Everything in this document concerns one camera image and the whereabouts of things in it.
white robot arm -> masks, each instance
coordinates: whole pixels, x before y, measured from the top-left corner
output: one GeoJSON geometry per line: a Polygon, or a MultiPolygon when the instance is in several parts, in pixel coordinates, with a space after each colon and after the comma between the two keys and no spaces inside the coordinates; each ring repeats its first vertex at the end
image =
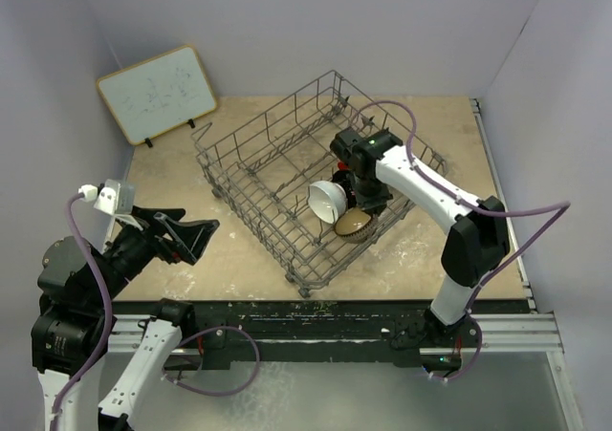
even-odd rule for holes
{"type": "Polygon", "coordinates": [[[418,159],[409,159],[404,143],[388,130],[362,138],[349,128],[336,134],[330,148],[351,171],[351,185],[362,210],[382,213],[391,197],[387,186],[391,186],[422,208],[447,235],[442,254],[447,276],[426,318],[437,327],[430,330],[452,330],[465,316],[474,288],[510,251],[506,220],[483,216],[459,200],[488,211],[504,211],[504,205],[494,197],[480,200],[418,159]],[[447,191],[426,181],[416,165],[447,191]]]}
{"type": "MultiPolygon", "coordinates": [[[[451,189],[457,197],[478,205],[478,197],[450,183],[416,158],[415,162],[430,178],[451,189]]],[[[394,187],[420,206],[440,226],[445,235],[448,235],[459,216],[470,214],[469,209],[425,182],[412,169],[406,158],[405,147],[402,145],[392,147],[384,153],[382,160],[376,162],[376,176],[381,183],[394,187]]],[[[445,326],[455,324],[464,315],[472,292],[473,287],[461,286],[446,275],[442,288],[431,303],[431,312],[445,326]]]]}
{"type": "Polygon", "coordinates": [[[104,359],[101,357],[64,397],[61,413],[52,407],[56,395],[70,375],[55,370],[38,373],[45,398],[45,429],[61,431],[131,431],[139,429],[138,418],[144,396],[160,380],[164,363],[183,339],[181,327],[163,319],[151,320],[142,343],[132,356],[120,379],[106,398],[98,403],[99,381],[104,359]]]}

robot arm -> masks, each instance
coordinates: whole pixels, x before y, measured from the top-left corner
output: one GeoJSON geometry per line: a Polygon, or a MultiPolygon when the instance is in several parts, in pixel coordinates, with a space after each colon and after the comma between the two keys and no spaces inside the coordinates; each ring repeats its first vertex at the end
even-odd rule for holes
{"type": "Polygon", "coordinates": [[[426,319],[429,331],[451,331],[465,315],[474,287],[510,251],[505,220],[477,214],[457,200],[461,198],[494,211],[503,211],[504,205],[494,197],[480,200],[415,158],[414,164],[452,190],[457,199],[426,182],[414,171],[403,142],[388,130],[364,139],[354,130],[347,129],[336,134],[330,148],[352,171],[351,183],[361,209],[370,214],[383,212],[391,197],[389,185],[420,206],[447,235],[442,254],[442,266],[447,276],[426,313],[426,319]]]}
{"type": "MultiPolygon", "coordinates": [[[[218,221],[181,223],[183,209],[147,209],[133,205],[134,188],[109,180],[100,188],[83,186],[83,198],[113,216],[122,226],[103,253],[89,245],[111,297],[115,297],[155,257],[177,264],[195,264],[219,226],[218,221]]],[[[151,315],[143,341],[108,397],[99,404],[98,388],[104,350],[93,366],[61,398],[55,398],[90,360],[102,336],[104,311],[98,284],[74,237],[54,242],[45,252],[38,277],[40,316],[32,329],[33,366],[45,395],[46,429],[133,429],[152,381],[159,378],[169,353],[195,333],[190,304],[163,300],[151,315]]]]}

black base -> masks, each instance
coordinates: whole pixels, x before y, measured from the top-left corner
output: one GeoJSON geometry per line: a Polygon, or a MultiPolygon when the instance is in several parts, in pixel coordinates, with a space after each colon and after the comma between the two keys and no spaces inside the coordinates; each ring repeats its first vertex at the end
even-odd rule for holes
{"type": "Polygon", "coordinates": [[[108,417],[98,412],[98,429],[99,431],[134,431],[129,424],[127,424],[127,415],[122,414],[118,419],[115,417],[108,417]]]}
{"type": "MultiPolygon", "coordinates": [[[[440,341],[434,343],[421,336],[424,313],[431,304],[427,300],[197,301],[192,304],[201,330],[219,325],[241,326],[257,342],[264,361],[390,362],[398,367],[420,367],[423,362],[419,348],[441,346],[440,341]]],[[[116,302],[114,311],[115,314],[150,314],[154,305],[116,302]]],[[[472,311],[529,313],[530,309],[526,300],[479,300],[472,311]]],[[[464,324],[444,346],[452,348],[455,337],[461,335],[463,347],[474,348],[477,341],[470,335],[470,329],[470,323],[464,324]]],[[[233,361],[253,360],[251,344],[228,331],[222,336],[207,337],[205,350],[205,369],[228,369],[233,361]]]]}

white wall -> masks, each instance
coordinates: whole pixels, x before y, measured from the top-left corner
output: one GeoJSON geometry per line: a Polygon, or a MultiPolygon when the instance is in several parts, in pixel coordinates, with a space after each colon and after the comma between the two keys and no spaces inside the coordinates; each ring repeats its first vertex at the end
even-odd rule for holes
{"type": "MultiPolygon", "coordinates": [[[[69,234],[66,199],[119,177],[130,146],[95,80],[118,65],[85,0],[0,0],[0,428],[42,419],[30,329],[42,254],[69,234]]],[[[108,219],[82,206],[100,244],[108,219]]]]}
{"type": "Polygon", "coordinates": [[[121,62],[193,43],[221,95],[334,68],[372,94],[480,95],[537,0],[90,0],[121,62]]]}
{"type": "MultiPolygon", "coordinates": [[[[540,0],[484,99],[510,207],[573,206],[525,257],[589,429],[610,429],[612,0],[540,0]]],[[[517,222],[525,240],[539,221],[517,222]]]]}

white bowl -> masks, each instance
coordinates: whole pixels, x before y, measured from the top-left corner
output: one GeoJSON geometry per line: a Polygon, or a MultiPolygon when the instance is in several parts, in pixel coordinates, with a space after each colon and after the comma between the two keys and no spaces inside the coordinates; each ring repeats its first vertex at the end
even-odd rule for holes
{"type": "Polygon", "coordinates": [[[308,206],[327,224],[335,224],[346,211],[346,194],[341,185],[317,181],[308,186],[308,206]]]}

